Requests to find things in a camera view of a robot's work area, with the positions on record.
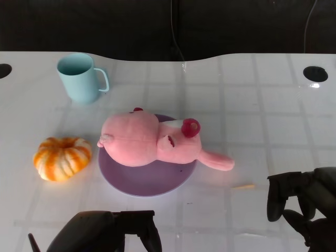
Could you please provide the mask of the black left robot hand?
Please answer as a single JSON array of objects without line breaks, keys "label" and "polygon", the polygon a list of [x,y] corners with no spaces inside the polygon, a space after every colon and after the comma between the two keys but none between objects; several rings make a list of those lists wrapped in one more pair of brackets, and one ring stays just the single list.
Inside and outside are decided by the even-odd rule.
[{"label": "black left robot hand", "polygon": [[76,214],[58,233],[48,251],[125,251],[125,236],[139,237],[147,251],[162,251],[150,211],[86,211]]}]

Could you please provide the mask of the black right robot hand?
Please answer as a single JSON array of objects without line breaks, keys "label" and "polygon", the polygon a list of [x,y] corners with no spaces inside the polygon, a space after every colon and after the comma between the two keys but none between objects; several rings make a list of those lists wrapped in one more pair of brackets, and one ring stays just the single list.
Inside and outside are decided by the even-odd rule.
[{"label": "black right robot hand", "polygon": [[335,167],[268,177],[267,218],[284,217],[308,251],[335,251]]}]

